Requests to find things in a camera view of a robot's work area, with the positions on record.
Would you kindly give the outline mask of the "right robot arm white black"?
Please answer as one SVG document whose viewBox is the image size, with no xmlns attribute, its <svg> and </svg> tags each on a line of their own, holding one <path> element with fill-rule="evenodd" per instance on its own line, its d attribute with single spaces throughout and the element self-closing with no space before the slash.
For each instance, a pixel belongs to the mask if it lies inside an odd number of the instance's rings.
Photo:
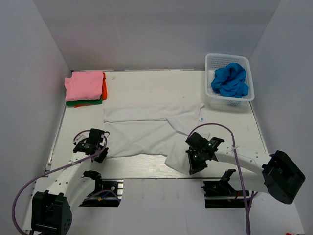
<svg viewBox="0 0 313 235">
<path fill-rule="evenodd" d="M 207 161 L 230 163 L 247 170 L 228 169 L 219 180 L 205 181 L 207 197 L 242 197 L 244 189 L 267 193 L 281 203 L 291 204 L 305 181 L 305 175 L 283 151 L 261 154 L 234 148 L 217 137 L 208 140 L 197 132 L 186 143 L 191 175 L 207 168 Z"/>
</svg>

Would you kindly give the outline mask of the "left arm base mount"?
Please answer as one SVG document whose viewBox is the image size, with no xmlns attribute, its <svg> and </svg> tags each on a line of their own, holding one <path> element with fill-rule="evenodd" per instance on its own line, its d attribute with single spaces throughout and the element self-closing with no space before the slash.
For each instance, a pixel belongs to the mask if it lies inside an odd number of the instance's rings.
<svg viewBox="0 0 313 235">
<path fill-rule="evenodd" d="M 123 195 L 123 179 L 102 179 L 94 192 L 89 194 L 80 207 L 117 208 Z"/>
</svg>

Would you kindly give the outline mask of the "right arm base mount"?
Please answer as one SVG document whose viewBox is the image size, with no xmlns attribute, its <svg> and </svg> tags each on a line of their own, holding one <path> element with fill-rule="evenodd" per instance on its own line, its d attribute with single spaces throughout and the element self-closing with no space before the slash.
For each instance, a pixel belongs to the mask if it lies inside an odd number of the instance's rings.
<svg viewBox="0 0 313 235">
<path fill-rule="evenodd" d="M 206 209 L 244 208 L 244 193 L 235 190 L 228 181 L 203 181 Z"/>
</svg>

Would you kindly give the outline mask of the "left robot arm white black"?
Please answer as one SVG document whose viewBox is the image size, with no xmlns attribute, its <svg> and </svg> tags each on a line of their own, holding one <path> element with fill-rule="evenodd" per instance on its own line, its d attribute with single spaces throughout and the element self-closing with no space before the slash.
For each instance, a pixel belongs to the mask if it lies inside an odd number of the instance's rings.
<svg viewBox="0 0 313 235">
<path fill-rule="evenodd" d="M 108 131 L 90 129 L 89 136 L 74 140 L 69 166 L 44 191 L 32 199 L 31 228 L 44 235 L 65 235 L 69 232 L 73 214 L 90 194 L 103 191 L 101 174 L 90 169 L 102 163 L 108 153 Z"/>
</svg>

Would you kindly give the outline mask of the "white t shirt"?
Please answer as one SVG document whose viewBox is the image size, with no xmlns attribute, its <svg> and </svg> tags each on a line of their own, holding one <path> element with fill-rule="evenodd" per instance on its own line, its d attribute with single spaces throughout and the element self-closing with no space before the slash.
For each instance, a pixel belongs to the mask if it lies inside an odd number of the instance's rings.
<svg viewBox="0 0 313 235">
<path fill-rule="evenodd" d="M 162 155 L 165 165 L 189 174 L 186 139 L 204 120 L 204 104 L 106 106 L 103 128 L 109 132 L 108 157 Z"/>
</svg>

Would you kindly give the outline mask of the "blue t shirt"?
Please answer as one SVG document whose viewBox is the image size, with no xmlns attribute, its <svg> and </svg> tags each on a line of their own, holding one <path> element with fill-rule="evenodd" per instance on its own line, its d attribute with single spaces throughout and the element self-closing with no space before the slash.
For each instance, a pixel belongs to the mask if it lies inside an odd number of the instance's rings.
<svg viewBox="0 0 313 235">
<path fill-rule="evenodd" d="M 230 63 L 214 72 L 211 88 L 223 97 L 242 98 L 248 95 L 246 70 L 238 63 Z"/>
</svg>

